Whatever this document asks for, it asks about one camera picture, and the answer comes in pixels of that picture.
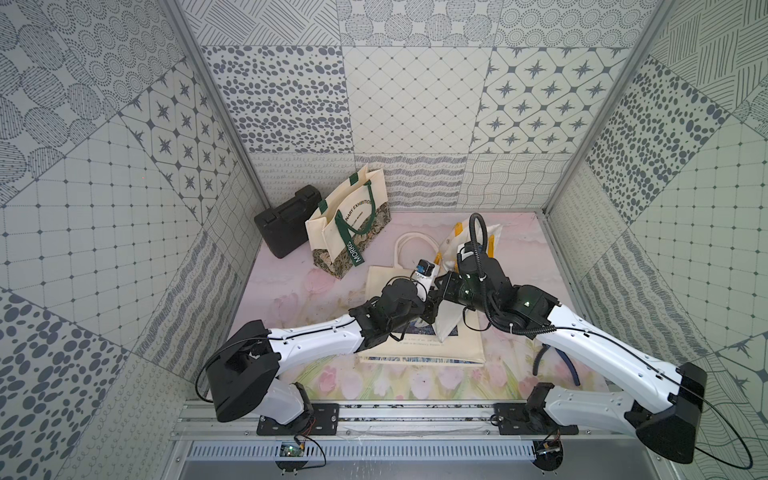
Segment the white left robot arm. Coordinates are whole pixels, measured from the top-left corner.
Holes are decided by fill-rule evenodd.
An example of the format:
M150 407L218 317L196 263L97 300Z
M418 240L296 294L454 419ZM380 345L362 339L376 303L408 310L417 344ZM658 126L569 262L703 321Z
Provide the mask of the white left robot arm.
M314 407L305 387L279 376L316 360L352 355L400 341L427 307L431 279L399 276L378 296L336 319L295 329L250 321L205 361L216 419L231 422L254 412L293 431L309 428Z

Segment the starry night canvas tote bag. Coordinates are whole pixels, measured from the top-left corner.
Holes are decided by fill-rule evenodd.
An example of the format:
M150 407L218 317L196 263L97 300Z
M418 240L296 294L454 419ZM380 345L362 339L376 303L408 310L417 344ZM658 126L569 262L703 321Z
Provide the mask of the starry night canvas tote bag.
M437 242L430 236L419 232L407 232L395 242L393 265L391 267L371 266L368 269L365 294L368 297L381 294L385 284L400 276L413 273L411 268L400 264L402 248L410 240L420 240L433 250L438 249ZM458 365L476 367L485 363L486 357L481 334L475 329L479 326L475 312L467 313L467 323L457 324L444 340L435 334L433 326L422 323L419 319L406 328L402 341L387 342L359 354L364 363L399 364L399 365Z

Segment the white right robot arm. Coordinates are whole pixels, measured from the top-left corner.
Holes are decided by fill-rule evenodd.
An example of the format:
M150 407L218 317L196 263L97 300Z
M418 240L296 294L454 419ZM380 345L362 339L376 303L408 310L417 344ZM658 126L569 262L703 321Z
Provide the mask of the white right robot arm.
M593 427L635 436L659 456L679 464L694 459L706 373L692 363L675 366L618 340L533 285L514 285L485 254L461 252L457 271L437 277L428 300L483 313L491 327L538 338L619 387L583 392L537 386L527 400L530 417L551 427Z

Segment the yellow handled white bag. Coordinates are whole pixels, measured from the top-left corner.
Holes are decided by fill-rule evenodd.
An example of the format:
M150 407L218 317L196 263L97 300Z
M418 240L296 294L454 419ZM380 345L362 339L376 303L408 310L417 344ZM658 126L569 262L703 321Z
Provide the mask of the yellow handled white bag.
M437 277L450 271L456 272L461 253L474 255L484 253L495 259L494 248L500 229L501 226L498 224L488 226L480 214L473 214L467 220L457 224L454 232L440 244L436 257L439 267ZM433 287L430 291L430 300L433 305ZM463 321L469 311L473 310L448 302L443 302L438 309L433 307L432 326L438 338L444 340L455 326Z

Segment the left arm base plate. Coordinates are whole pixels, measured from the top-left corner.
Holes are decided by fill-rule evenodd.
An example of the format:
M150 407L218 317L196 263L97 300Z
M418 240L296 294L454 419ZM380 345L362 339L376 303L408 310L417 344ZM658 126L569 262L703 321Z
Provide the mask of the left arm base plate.
M338 403L313 403L311 411L299 415L288 425L274 419L261 417L257 428L258 436L335 436L339 422Z

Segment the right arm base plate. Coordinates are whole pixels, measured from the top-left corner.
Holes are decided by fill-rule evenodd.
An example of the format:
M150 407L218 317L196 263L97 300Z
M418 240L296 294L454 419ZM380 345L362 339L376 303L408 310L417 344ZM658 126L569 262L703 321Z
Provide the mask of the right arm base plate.
M496 403L489 417L500 435L577 435L576 425L557 424L546 412L530 411L524 403Z

